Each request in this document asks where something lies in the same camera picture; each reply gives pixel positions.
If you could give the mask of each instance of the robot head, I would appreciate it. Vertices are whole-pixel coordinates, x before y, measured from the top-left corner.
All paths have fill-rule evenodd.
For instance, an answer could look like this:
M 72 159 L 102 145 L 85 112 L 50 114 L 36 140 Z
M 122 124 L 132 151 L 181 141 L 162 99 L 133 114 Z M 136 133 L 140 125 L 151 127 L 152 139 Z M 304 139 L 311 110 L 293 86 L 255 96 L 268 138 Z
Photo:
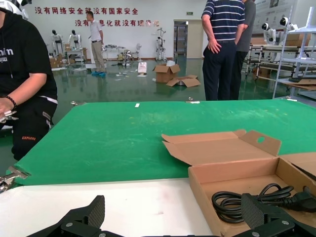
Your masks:
M 262 30 L 266 31 L 269 28 L 269 24 L 268 23 L 263 23 L 261 28 L 262 28 Z
M 32 4 L 32 0 L 0 0 L 0 7 L 21 15 L 23 19 L 28 20 L 28 13 L 25 9 L 21 9 L 21 6 L 25 6 L 26 4 Z
M 288 24 L 288 18 L 287 17 L 282 17 L 280 24 L 283 26 L 287 26 Z

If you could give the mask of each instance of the dark trousers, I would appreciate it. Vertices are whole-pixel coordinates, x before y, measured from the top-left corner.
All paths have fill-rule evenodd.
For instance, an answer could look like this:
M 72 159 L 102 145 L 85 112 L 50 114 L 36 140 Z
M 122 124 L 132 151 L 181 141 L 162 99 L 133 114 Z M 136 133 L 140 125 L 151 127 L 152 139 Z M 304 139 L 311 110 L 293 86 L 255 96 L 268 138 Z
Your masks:
M 236 52 L 234 42 L 220 43 L 218 54 L 204 50 L 203 76 L 206 100 L 229 100 L 233 62 Z
M 241 70 L 243 62 L 247 56 L 248 52 L 237 51 L 235 55 L 232 81 L 231 81 L 231 100 L 238 100 L 239 90 L 241 84 Z
M 17 107 L 14 117 L 18 120 L 0 123 L 0 130 L 4 125 L 13 126 L 15 160 L 22 159 L 47 134 L 56 108 L 56 104 L 45 98 L 33 97 Z

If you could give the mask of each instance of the green mat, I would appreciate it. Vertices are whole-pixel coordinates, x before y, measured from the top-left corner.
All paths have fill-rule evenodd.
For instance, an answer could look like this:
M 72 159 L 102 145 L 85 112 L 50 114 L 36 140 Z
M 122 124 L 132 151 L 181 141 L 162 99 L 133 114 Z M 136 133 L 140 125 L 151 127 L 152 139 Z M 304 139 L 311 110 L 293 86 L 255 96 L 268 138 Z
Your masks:
M 257 130 L 282 141 L 280 154 L 316 151 L 316 109 L 286 100 L 92 103 L 66 115 L 17 167 L 22 185 L 188 176 L 162 134 Z

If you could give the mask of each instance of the wrist bracelet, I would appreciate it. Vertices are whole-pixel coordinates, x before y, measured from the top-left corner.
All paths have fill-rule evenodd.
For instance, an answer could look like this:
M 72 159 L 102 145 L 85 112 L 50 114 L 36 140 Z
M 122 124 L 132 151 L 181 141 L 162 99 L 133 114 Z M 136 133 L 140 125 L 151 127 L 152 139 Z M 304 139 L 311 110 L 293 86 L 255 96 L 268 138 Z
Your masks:
M 15 109 L 16 109 L 16 107 L 17 107 L 16 102 L 15 102 L 10 96 L 8 96 L 8 95 L 3 95 L 3 96 L 1 96 L 1 98 L 7 98 L 7 99 L 9 99 L 9 100 L 12 102 L 13 106 L 14 106 L 12 110 L 15 110 Z

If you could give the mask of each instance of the humanoid robot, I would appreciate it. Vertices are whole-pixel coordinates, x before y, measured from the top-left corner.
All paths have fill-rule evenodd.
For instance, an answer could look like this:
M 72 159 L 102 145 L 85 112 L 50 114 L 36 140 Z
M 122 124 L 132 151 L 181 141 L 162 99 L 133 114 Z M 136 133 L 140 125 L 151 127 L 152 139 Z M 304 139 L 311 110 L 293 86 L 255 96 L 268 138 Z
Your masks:
M 26 4 L 32 4 L 32 0 L 0 0 L 0 7 L 21 15 L 23 19 L 28 20 L 29 15 L 25 9 L 21 9 Z
M 285 16 L 282 17 L 280 24 L 284 26 L 284 30 L 287 29 L 288 31 L 294 31 L 298 29 L 298 26 L 289 22 L 288 18 Z
M 277 31 L 275 29 L 271 29 L 268 23 L 264 23 L 261 28 L 264 30 L 263 36 L 266 44 L 276 45 Z
M 72 34 L 69 36 L 68 44 L 71 44 L 71 42 L 74 41 L 75 48 L 76 49 L 82 49 L 81 47 L 81 35 L 77 34 L 75 30 L 72 30 Z
M 164 48 L 164 43 L 166 42 L 166 40 L 163 39 L 163 35 L 164 33 L 166 33 L 166 31 L 163 31 L 162 28 L 158 29 L 157 31 L 160 31 L 160 36 L 158 36 L 157 39 L 157 46 L 156 46 L 156 60 L 157 61 L 167 61 L 166 55 L 165 55 L 165 51 L 166 49 Z
M 52 31 L 52 35 L 51 35 L 51 41 L 53 44 L 53 52 L 54 52 L 54 56 L 57 56 L 59 53 L 64 52 L 63 50 L 63 41 L 62 41 L 62 35 L 56 33 L 55 30 Z

